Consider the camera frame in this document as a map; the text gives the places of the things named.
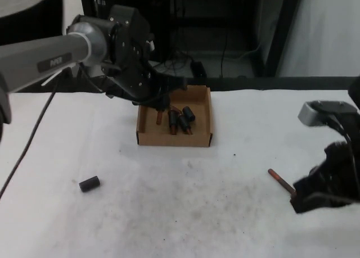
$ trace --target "copper rod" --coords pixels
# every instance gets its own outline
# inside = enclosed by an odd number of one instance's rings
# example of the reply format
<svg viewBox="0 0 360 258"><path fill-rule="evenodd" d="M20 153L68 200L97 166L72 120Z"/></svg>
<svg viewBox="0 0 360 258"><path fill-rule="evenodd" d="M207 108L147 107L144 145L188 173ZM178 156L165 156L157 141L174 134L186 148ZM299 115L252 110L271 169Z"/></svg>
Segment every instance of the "copper rod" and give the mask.
<svg viewBox="0 0 360 258"><path fill-rule="evenodd" d="M275 178L276 181L279 182L280 185L282 185L291 195L295 194L296 190L288 184L285 180L283 180L277 173L275 173L274 170L269 169L269 174Z"/></svg>

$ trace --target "black cable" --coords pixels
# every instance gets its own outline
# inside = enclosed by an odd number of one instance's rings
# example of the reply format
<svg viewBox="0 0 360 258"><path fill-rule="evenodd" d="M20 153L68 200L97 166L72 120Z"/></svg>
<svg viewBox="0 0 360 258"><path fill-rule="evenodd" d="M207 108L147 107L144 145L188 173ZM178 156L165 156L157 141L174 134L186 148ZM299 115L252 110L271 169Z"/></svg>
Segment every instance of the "black cable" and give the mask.
<svg viewBox="0 0 360 258"><path fill-rule="evenodd" d="M225 37L225 46L224 46L224 51L223 51L223 55L221 57L221 78L223 78L223 64L224 64L224 58L225 58L225 52L226 52L226 48L227 48L227 39L228 39L228 35L229 35L229 30L226 30L226 37Z"/></svg>
<svg viewBox="0 0 360 258"><path fill-rule="evenodd" d="M10 181L11 181L14 173L16 172L17 168L19 167L19 165L21 164L23 158L25 157L26 153L27 153L28 150L29 150L29 147L30 147L30 145L31 145L31 143L32 143L32 141L33 141L34 136L35 136L35 133L36 133L36 131L38 130L38 127L39 127L39 125L40 125L40 123L41 123L41 121L42 121L42 119L43 119L43 117L44 117L44 115L45 115L45 112L46 112L46 110L48 109L48 107L49 107L52 99L54 98L55 93L56 93L56 91L57 91L57 88L59 87L59 80L60 80L59 78L56 79L56 84L55 84L55 86L54 86L54 89L52 90L52 93L51 93L49 99L48 99L47 102L45 103L45 106L44 106L43 110L41 111L41 113L40 113L40 115L39 115L39 118L38 118L38 120L36 121L33 130L31 131L30 138L29 138L28 142L26 143L26 146L25 146L24 150L22 151L22 153L21 153L19 159L17 160L15 166L14 166L13 169L11 170L10 175L7 177L7 179L6 179L6 181L5 181L5 184L4 184L3 187L1 188L1 191L0 191L0 199L1 199L1 197L3 196L3 194L4 194L4 192L5 192L6 188L7 188L7 186L9 185L9 183L10 183Z"/></svg>
<svg viewBox="0 0 360 258"><path fill-rule="evenodd" d="M353 152L353 146L351 143L351 140L349 138L348 135L344 135L345 140L348 144L348 148L349 148L349 153L350 153L350 159L351 159L351 163L352 163L352 167L354 170L354 176L355 176L355 182L356 182L356 187L358 189L358 194L359 194L359 199L360 199L360 182L359 182L359 176L358 176L358 171L356 169L356 163L355 163L355 156L354 156L354 152Z"/></svg>
<svg viewBox="0 0 360 258"><path fill-rule="evenodd" d="M82 63L79 63L78 65L87 82L89 82L89 84L92 87L96 88L96 90L98 90L100 93L103 93L104 91L101 88L99 88L97 85L95 85L93 81L91 81L91 77L88 75L85 66Z"/></svg>

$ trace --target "white tabletop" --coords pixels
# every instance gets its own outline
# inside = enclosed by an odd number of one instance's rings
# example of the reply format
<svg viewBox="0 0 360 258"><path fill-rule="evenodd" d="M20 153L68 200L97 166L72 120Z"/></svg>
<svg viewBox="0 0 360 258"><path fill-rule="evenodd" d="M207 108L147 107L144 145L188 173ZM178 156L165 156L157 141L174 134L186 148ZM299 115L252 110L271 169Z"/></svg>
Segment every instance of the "white tabletop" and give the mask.
<svg viewBox="0 0 360 258"><path fill-rule="evenodd" d="M13 94L0 183L48 94ZM359 257L359 206L296 215L289 183L341 139L297 119L305 101L345 91L212 93L210 148L140 147L137 108L57 94L0 201L0 257ZM78 183L97 175L101 187Z"/></svg>

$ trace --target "cardboard box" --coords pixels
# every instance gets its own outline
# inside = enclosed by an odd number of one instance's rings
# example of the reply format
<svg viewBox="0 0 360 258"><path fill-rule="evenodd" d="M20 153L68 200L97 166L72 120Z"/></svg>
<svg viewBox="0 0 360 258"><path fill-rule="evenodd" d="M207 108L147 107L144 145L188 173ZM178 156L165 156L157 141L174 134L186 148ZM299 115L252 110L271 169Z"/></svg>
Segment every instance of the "cardboard box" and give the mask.
<svg viewBox="0 0 360 258"><path fill-rule="evenodd" d="M190 107L196 116L191 123L193 135L178 128L177 135L171 135L168 112L163 113L161 125L156 124L158 112L153 108L140 106L137 118L136 136L140 146L209 147L213 138L212 101L210 89L206 86L188 86L188 90L177 90L170 95L171 105L182 110Z"/></svg>

